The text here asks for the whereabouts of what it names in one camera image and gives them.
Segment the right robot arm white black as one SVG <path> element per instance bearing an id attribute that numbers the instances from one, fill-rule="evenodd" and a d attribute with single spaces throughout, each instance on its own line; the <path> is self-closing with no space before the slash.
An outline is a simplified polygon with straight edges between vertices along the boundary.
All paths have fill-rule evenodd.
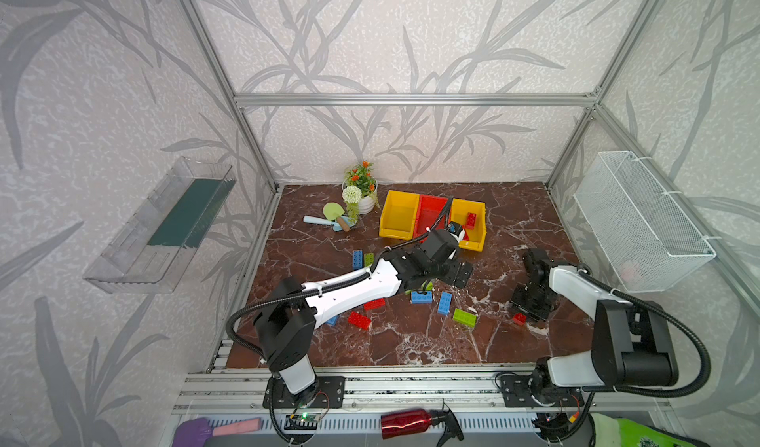
<path id="1" fill-rule="evenodd" d="M 518 314 L 545 322 L 564 298 L 594 323 L 590 350 L 536 362 L 528 386 L 538 403 L 550 405 L 572 390 L 684 398 L 709 381 L 708 348 L 659 304 L 613 288 L 594 278 L 586 266 L 554 260 L 542 249 L 527 250 L 522 261 L 528 282 L 514 290 L 512 304 Z M 672 328 L 692 342 L 700 360 L 698 374 L 685 386 L 678 384 Z"/>

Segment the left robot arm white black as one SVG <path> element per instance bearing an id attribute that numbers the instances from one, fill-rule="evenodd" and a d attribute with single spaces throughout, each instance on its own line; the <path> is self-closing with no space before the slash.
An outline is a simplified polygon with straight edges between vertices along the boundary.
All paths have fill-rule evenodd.
<path id="1" fill-rule="evenodd" d="M 350 309 L 439 280 L 463 289 L 472 265 L 457 259 L 466 231 L 458 223 L 383 250 L 373 263 L 332 279 L 282 280 L 269 298 L 238 310 L 226 321 L 233 342 L 258 355 L 290 394 L 314 389 L 317 376 L 308 352 L 317 328 Z"/>

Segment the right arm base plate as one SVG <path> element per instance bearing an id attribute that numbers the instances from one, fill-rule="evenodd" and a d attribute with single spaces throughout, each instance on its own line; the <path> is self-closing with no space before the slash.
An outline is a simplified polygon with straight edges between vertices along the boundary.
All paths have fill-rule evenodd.
<path id="1" fill-rule="evenodd" d="M 582 409 L 585 405 L 583 392 L 577 388 L 547 388 L 539 394 L 532 389 L 532 376 L 515 372 L 501 372 L 494 383 L 502 396 L 505 407 L 539 409 Z"/>

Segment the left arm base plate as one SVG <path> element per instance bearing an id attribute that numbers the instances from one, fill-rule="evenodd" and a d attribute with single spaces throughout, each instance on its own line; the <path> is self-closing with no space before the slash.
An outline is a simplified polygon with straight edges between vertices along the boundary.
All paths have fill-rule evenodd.
<path id="1" fill-rule="evenodd" d="M 346 378 L 318 376 L 316 383 L 303 393 L 293 395 L 279 378 L 270 378 L 262 405 L 265 409 L 340 409 L 344 403 Z"/>

